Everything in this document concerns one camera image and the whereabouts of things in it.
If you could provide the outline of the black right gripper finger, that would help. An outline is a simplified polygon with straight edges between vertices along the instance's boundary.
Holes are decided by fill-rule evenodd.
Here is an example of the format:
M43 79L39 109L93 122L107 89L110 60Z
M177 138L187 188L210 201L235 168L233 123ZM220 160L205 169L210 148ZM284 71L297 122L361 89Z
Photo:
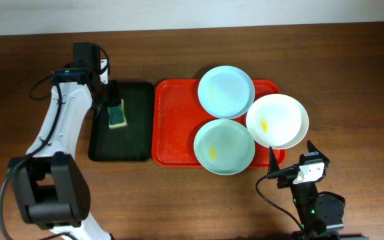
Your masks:
M318 148L316 148L316 146L314 146L314 144L310 140L307 140L307 150L308 150L308 154L310 155L319 154Z
M279 171L279 165L272 147L269 148L269 167L268 174L272 174Z

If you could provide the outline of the green yellow sponge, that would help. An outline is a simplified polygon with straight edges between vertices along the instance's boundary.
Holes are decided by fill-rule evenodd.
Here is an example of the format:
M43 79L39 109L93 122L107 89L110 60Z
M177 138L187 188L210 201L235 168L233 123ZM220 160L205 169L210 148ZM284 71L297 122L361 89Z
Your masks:
M117 129L127 126L127 119L125 116L124 100L121 99L120 104L107 108L108 112L108 126L110 129Z

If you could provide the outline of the light green plate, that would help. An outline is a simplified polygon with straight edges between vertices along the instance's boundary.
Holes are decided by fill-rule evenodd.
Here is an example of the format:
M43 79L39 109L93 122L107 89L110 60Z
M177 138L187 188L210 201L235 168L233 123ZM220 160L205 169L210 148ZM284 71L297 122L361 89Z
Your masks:
M193 150L206 170L217 175L234 175L250 166L255 156L255 142L242 124L216 119L198 130Z

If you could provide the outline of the light blue plate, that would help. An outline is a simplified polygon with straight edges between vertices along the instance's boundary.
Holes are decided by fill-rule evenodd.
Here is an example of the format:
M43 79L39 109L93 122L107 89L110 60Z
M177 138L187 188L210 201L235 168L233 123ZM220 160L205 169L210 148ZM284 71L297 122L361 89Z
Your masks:
M208 114L220 119L234 119L249 110L255 99L255 87L246 72L222 65L202 76L197 96Z

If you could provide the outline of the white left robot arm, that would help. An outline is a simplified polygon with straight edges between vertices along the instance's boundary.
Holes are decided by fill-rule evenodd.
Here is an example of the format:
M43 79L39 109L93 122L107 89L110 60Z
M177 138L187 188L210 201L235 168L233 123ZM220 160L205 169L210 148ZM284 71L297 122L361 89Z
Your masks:
M40 132L25 156L14 157L5 185L13 189L26 224L65 239L112 239L90 212L89 186L75 162L82 122L102 103L106 69L64 68L52 73L51 101Z

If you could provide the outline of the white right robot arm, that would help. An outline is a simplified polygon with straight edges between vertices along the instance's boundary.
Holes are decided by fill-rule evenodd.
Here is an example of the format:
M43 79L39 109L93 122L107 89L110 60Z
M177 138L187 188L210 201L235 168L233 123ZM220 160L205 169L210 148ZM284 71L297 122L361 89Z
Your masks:
M277 187L288 188L299 215L300 230L294 239L338 239L344 228L345 199L335 193L319 192L316 184L326 176L330 160L312 142L308 152L300 155L298 164L280 169L272 149L269 150L268 179L276 179Z

